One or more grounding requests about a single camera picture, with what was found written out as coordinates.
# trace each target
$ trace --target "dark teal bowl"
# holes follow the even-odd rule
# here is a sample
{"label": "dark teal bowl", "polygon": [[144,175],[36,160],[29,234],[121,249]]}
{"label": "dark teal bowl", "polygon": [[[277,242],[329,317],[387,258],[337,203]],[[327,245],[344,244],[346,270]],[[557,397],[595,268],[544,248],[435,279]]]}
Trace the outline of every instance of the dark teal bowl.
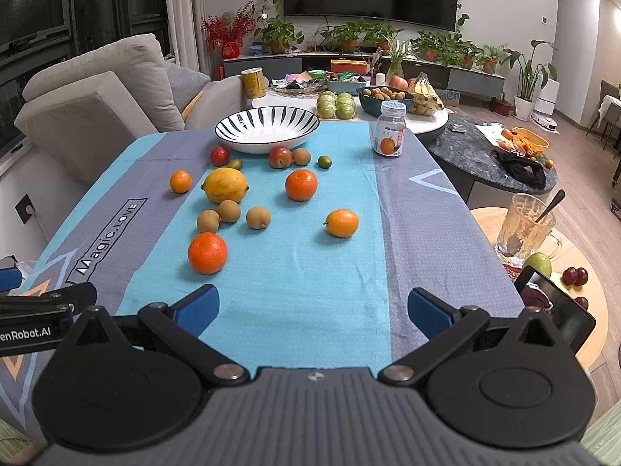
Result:
{"label": "dark teal bowl", "polygon": [[412,102],[414,102],[414,95],[409,94],[408,91],[405,91],[403,89],[397,89],[395,87],[390,87],[389,85],[368,85],[366,87],[360,87],[359,89],[356,89],[356,92],[358,93],[358,99],[360,100],[360,105],[362,105],[362,108],[365,112],[368,112],[375,117],[379,117],[381,114],[382,102],[384,100],[378,100],[373,96],[365,96],[364,94],[362,94],[362,91],[364,91],[365,89],[375,89],[376,87],[387,87],[392,92],[406,93],[406,99],[395,101],[403,103],[406,106],[406,111],[410,110],[410,105],[412,105]]}

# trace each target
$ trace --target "orange basket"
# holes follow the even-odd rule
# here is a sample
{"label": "orange basket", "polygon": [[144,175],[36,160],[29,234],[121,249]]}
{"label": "orange basket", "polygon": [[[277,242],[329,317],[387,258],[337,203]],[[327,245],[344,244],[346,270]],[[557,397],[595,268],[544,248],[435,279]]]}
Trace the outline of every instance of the orange basket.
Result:
{"label": "orange basket", "polygon": [[550,144],[526,128],[513,128],[513,142],[524,147],[528,157],[538,158],[550,146]]}

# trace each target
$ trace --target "bottle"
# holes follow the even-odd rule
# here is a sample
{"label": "bottle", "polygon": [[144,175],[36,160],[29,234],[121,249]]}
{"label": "bottle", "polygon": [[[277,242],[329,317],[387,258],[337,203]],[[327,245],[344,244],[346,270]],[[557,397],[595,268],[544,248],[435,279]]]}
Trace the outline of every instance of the bottle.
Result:
{"label": "bottle", "polygon": [[371,148],[380,156],[398,158],[403,151],[406,132],[406,106],[398,101],[382,102],[381,115],[375,124]]}

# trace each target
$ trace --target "wooden floor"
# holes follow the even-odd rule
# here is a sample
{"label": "wooden floor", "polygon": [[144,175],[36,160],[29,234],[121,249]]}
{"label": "wooden floor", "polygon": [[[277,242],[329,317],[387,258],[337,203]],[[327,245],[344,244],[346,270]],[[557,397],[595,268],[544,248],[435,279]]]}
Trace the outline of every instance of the wooden floor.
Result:
{"label": "wooden floor", "polygon": [[563,188],[567,194],[555,209],[557,228],[589,260],[602,283],[608,304],[608,338],[602,354],[590,368],[598,396],[593,422],[621,399],[621,222],[610,210],[612,176],[619,163],[618,158],[614,160],[614,140],[611,139],[603,150],[599,135],[592,132],[586,135],[586,130],[578,129],[557,114],[554,119],[559,134],[555,135],[541,130],[532,121],[498,115],[471,99],[455,111],[499,122],[507,128],[526,127],[550,142],[546,156],[557,168],[557,189]]}

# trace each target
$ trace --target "bottle cap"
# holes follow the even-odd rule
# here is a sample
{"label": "bottle cap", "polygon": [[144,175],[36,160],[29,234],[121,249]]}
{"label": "bottle cap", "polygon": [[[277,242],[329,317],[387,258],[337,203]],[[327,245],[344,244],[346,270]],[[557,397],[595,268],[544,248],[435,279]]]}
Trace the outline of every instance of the bottle cap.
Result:
{"label": "bottle cap", "polygon": [[395,100],[382,102],[381,112],[388,117],[403,117],[406,114],[406,110],[406,105],[401,102]]}

